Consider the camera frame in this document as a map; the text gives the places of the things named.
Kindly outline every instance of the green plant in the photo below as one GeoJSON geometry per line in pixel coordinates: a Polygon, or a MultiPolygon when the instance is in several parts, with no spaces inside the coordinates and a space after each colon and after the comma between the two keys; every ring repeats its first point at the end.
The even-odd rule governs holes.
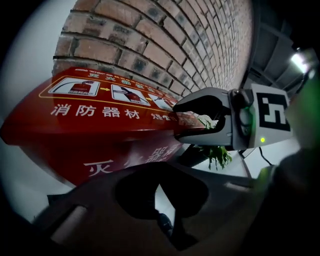
{"type": "MultiPolygon", "coordinates": [[[[211,123],[208,120],[203,122],[202,120],[198,119],[204,126],[205,129],[215,129],[212,127],[211,123]]],[[[213,160],[215,161],[215,169],[218,170],[217,162],[221,165],[222,169],[232,161],[232,157],[225,149],[224,146],[212,146],[212,145],[195,145],[195,148],[199,148],[199,151],[202,152],[206,157],[209,158],[209,169],[211,170],[211,164],[213,160]]]]}

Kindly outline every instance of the gray ceiling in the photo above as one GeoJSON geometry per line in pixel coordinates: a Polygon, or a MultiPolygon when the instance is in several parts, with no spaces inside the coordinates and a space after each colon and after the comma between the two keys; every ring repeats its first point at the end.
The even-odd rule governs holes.
{"type": "Polygon", "coordinates": [[[255,42],[248,78],[257,84],[286,90],[291,97],[303,78],[301,71],[290,61],[295,53],[290,39],[292,28],[267,5],[266,0],[253,2],[255,42]]]}

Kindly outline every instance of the instruction diagram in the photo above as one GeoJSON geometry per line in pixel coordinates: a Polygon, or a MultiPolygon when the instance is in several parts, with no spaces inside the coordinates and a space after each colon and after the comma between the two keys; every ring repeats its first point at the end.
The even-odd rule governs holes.
{"type": "Polygon", "coordinates": [[[153,94],[149,94],[149,93],[148,95],[160,109],[167,110],[170,112],[173,111],[172,110],[173,104],[168,100],[166,100],[165,98],[162,98],[153,94]]]}
{"type": "Polygon", "coordinates": [[[143,96],[143,94],[139,90],[131,89],[121,85],[112,84],[111,91],[112,91],[112,98],[114,100],[132,102],[132,103],[137,103],[145,106],[150,106],[150,103],[147,101],[147,99],[143,96]]]}
{"type": "Polygon", "coordinates": [[[97,96],[99,85],[98,81],[67,77],[51,88],[49,93],[97,96]]]}

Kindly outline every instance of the brick wall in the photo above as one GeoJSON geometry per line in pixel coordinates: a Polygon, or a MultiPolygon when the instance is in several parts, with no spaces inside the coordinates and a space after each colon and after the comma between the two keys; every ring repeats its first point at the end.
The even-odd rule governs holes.
{"type": "Polygon", "coordinates": [[[179,99],[205,87],[237,88],[251,49],[250,0],[78,0],[52,73],[111,72],[179,99]]]}

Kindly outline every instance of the black cable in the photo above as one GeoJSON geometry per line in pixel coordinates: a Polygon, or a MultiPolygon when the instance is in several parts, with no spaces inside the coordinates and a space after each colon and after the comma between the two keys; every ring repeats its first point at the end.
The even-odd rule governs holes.
{"type": "Polygon", "coordinates": [[[264,155],[262,154],[262,149],[261,149],[261,147],[259,147],[259,150],[260,150],[260,154],[261,154],[262,158],[263,158],[270,166],[273,166],[273,164],[270,163],[270,162],[264,157],[264,155]]]}

